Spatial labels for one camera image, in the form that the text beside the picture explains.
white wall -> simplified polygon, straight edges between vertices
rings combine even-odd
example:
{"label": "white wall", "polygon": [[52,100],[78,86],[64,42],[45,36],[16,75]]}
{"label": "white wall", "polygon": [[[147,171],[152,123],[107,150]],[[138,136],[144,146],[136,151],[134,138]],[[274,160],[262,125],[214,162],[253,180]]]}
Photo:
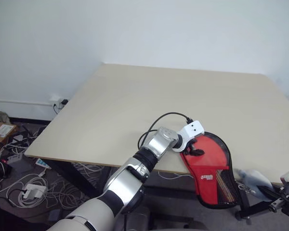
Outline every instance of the white wall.
{"label": "white wall", "polygon": [[0,0],[0,100],[70,98],[101,62],[262,73],[289,98],[289,0]]}

white robotic arm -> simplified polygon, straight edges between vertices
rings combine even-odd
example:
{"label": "white robotic arm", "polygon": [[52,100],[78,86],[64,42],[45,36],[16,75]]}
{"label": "white robotic arm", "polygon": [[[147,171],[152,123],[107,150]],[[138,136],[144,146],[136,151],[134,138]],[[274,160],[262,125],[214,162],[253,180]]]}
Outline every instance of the white robotic arm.
{"label": "white robotic arm", "polygon": [[141,200],[142,185],[156,163],[172,148],[183,151],[194,137],[204,134],[199,121],[186,125],[178,133],[159,128],[152,139],[108,180],[101,196],[86,201],[66,218],[54,224],[49,231],[110,231],[119,213],[133,210]]}

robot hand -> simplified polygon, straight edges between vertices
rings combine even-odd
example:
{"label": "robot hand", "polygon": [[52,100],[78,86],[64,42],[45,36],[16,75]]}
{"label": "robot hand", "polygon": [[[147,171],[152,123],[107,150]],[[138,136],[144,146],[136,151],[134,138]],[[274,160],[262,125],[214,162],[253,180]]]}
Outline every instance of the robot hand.
{"label": "robot hand", "polygon": [[142,185],[149,177],[156,163],[165,152],[172,148],[183,151],[194,137],[204,134],[199,121],[183,127],[178,133],[159,128],[152,139],[108,180],[101,196],[86,201],[58,221],[49,231],[110,231],[119,213],[132,211],[137,207],[143,194]]}

baseboard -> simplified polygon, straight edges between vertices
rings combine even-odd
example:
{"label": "baseboard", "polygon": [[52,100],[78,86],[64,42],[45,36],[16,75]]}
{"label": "baseboard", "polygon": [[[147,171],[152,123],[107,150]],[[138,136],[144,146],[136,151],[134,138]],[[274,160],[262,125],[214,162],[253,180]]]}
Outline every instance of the baseboard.
{"label": "baseboard", "polygon": [[41,120],[41,119],[26,119],[26,118],[16,118],[10,117],[11,123],[28,123],[28,124],[41,124],[41,125],[48,125],[51,121],[50,120]]}

beige tabletop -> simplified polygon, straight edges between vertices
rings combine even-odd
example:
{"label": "beige tabletop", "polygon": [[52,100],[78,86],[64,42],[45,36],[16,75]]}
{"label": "beige tabletop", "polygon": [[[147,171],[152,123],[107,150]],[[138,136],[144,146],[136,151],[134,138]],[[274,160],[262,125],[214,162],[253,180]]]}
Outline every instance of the beige tabletop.
{"label": "beige tabletop", "polygon": [[[269,180],[289,171],[289,101],[264,75],[105,64],[28,148],[45,159],[120,166],[166,112],[199,120],[228,145],[234,168]],[[183,117],[158,122],[179,130]],[[155,169],[186,173],[167,152]]]}

